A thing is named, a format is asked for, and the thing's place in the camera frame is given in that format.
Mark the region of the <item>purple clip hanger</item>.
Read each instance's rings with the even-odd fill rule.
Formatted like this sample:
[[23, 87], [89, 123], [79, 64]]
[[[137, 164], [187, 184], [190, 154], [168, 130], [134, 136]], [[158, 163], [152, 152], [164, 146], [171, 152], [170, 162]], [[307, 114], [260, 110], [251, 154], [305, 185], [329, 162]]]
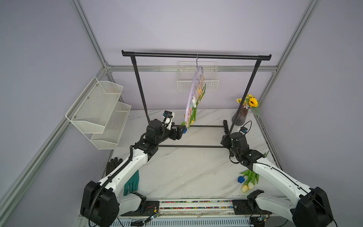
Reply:
[[186, 126], [188, 127], [188, 112], [190, 107], [198, 108], [198, 98], [199, 93], [198, 89], [205, 85], [204, 81], [204, 68], [201, 65], [198, 65], [198, 58], [196, 60], [197, 68], [195, 74], [193, 76], [191, 89], [188, 96], [187, 108], [184, 115], [184, 122], [186, 122]]

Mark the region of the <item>black clothes rack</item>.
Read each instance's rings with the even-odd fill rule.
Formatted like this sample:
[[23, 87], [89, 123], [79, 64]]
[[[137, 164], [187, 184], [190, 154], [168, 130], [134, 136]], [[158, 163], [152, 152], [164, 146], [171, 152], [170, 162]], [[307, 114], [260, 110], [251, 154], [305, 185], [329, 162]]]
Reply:
[[245, 89], [243, 98], [246, 98], [248, 91], [253, 83], [256, 73], [261, 65], [262, 61], [269, 61], [272, 55], [216, 55], [216, 54], [171, 54], [171, 53], [143, 53], [143, 52], [126, 52], [122, 51], [124, 57], [130, 57], [137, 79], [141, 100], [143, 103], [144, 111], [146, 113], [148, 126], [146, 133], [143, 134], [135, 145], [130, 146], [130, 154], [136, 154], [137, 150], [143, 151], [150, 159], [158, 151], [159, 144], [167, 139], [170, 139], [170, 130], [167, 130], [162, 122], [159, 120], [151, 121], [147, 112], [147, 105], [145, 101], [145, 96], [141, 84], [139, 69], [137, 66], [137, 57], [164, 57], [164, 58], [195, 58], [195, 59], [230, 59], [230, 60], [255, 60], [252, 74], [250, 76], [249, 82]]

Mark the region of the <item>cream white tulip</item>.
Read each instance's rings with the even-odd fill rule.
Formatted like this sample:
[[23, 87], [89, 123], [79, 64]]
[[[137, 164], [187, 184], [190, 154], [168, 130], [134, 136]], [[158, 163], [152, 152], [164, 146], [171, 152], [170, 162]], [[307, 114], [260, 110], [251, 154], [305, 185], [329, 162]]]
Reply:
[[196, 113], [197, 108], [196, 107], [190, 107], [188, 112], [188, 127], [192, 126], [194, 122], [196, 121]]

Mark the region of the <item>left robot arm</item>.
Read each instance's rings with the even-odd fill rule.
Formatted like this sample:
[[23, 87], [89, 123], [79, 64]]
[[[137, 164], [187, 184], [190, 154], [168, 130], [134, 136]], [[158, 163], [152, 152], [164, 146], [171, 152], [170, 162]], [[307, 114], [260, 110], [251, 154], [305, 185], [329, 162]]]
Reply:
[[84, 189], [80, 214], [99, 227], [109, 227], [119, 215], [137, 211], [142, 204], [138, 193], [123, 194], [126, 183], [158, 151], [167, 139], [179, 140], [186, 126], [170, 120], [151, 121], [141, 139], [130, 146], [129, 157], [98, 182], [90, 181]]

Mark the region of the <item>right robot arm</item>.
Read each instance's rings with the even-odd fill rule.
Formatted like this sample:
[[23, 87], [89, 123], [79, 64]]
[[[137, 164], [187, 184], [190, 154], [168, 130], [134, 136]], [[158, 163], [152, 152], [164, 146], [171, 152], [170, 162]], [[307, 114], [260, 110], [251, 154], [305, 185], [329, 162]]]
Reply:
[[236, 163], [260, 175], [282, 192], [287, 199], [255, 190], [247, 197], [250, 209], [259, 209], [277, 214], [297, 227], [326, 227], [335, 223], [330, 202], [324, 190], [292, 178], [275, 167], [262, 153], [249, 148], [245, 134], [235, 132], [222, 137], [221, 145], [229, 150]]

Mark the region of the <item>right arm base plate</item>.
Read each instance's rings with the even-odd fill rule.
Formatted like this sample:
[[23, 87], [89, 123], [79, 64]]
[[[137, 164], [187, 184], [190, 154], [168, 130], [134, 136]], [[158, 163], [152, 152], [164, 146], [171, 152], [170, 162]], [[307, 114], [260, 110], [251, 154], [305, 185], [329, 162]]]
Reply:
[[264, 193], [263, 190], [255, 190], [250, 193], [246, 199], [232, 200], [233, 210], [235, 215], [247, 215], [247, 214], [268, 214], [271, 212], [261, 210], [257, 205], [256, 198], [258, 195]]

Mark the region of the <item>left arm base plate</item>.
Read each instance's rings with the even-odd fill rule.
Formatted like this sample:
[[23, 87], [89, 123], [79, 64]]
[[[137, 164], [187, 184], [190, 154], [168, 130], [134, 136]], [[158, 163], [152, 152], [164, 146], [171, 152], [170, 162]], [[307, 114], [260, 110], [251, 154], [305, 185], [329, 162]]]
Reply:
[[122, 197], [119, 204], [119, 215], [121, 216], [152, 216], [158, 212], [160, 201], [150, 201], [144, 195], [132, 193]]

